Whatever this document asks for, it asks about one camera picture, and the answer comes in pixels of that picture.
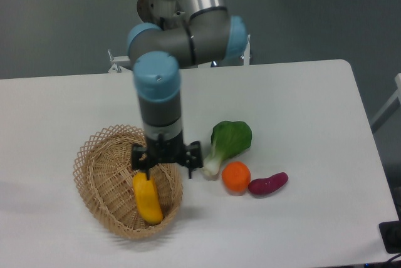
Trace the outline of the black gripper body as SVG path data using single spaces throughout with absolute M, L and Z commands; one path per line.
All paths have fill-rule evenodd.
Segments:
M 179 133 L 170 140 L 159 135 L 158 139 L 153 140 L 145 136 L 147 143 L 147 157 L 149 165 L 157 165 L 161 163 L 178 163 L 185 164 L 185 145 L 183 141 L 183 133 Z

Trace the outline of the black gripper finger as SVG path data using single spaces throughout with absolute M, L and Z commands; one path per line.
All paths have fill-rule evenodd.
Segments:
M 202 148 L 200 141 L 194 141 L 189 145 L 184 146 L 181 165 L 187 168 L 189 179 L 192 178 L 192 172 L 194 170 L 203 167 Z
M 139 144 L 132 145 L 131 166 L 133 171 L 145 174 L 146 180 L 150 180 L 150 165 L 148 162 L 147 148 Z

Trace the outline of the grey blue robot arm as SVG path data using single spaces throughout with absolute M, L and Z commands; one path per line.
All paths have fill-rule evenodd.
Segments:
M 237 58 L 247 46 L 244 21 L 224 0 L 143 0 L 142 23 L 128 34 L 127 55 L 143 121 L 145 146 L 132 147 L 132 169 L 161 163 L 203 166 L 201 145 L 184 143 L 180 69 Z

